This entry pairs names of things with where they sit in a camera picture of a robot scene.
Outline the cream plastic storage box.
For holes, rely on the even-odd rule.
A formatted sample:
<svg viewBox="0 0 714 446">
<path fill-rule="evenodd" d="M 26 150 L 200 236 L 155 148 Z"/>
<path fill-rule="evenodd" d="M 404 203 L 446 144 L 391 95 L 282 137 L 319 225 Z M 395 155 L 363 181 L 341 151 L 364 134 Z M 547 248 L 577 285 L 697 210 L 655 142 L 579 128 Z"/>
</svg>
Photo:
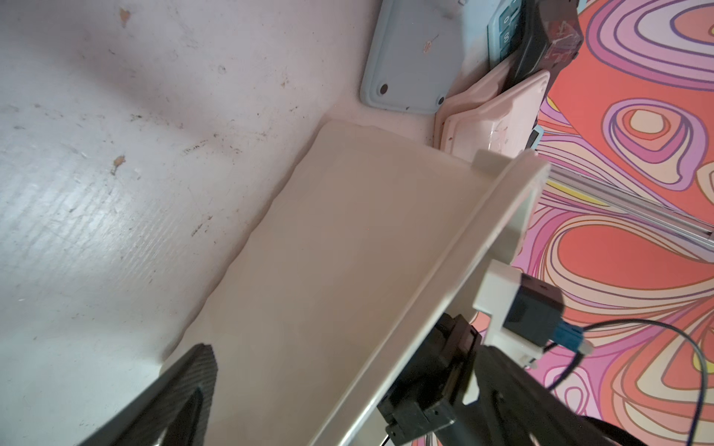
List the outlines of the cream plastic storage box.
<svg viewBox="0 0 714 446">
<path fill-rule="evenodd" d="M 325 124 L 171 354 L 215 353 L 206 444 L 349 444 L 441 315 L 473 318 L 549 171 Z"/>
</svg>

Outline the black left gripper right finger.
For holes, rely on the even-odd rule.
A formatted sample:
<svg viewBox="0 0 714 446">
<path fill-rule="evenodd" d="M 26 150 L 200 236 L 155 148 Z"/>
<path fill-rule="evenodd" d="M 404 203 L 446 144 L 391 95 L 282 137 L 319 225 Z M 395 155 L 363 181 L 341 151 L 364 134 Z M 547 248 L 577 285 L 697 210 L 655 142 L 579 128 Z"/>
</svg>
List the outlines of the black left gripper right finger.
<svg viewBox="0 0 714 446">
<path fill-rule="evenodd" d="M 494 347 L 476 350 L 475 403 L 457 408 L 447 445 L 642 445 L 624 429 L 579 416 Z"/>
</svg>

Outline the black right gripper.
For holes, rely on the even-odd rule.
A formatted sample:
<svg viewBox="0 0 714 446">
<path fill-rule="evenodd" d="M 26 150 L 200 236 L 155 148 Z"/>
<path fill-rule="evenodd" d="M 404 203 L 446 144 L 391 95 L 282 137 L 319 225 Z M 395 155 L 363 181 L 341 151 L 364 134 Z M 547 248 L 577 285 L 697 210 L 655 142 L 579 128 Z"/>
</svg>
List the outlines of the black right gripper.
<svg viewBox="0 0 714 446">
<path fill-rule="evenodd" d="M 463 317 L 439 318 L 377 405 L 393 444 L 428 434 L 444 445 L 483 443 L 483 416 L 463 403 L 480 341 Z"/>
</svg>

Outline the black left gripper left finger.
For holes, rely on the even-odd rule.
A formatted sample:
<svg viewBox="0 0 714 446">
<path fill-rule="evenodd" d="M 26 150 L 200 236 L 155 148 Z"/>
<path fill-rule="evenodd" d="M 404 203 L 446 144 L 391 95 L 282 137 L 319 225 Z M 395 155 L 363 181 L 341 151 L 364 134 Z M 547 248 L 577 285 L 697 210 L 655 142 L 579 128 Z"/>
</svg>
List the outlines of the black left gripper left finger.
<svg viewBox="0 0 714 446">
<path fill-rule="evenodd" d="M 218 375 L 210 345 L 197 344 L 82 443 L 95 446 L 205 443 Z"/>
</svg>

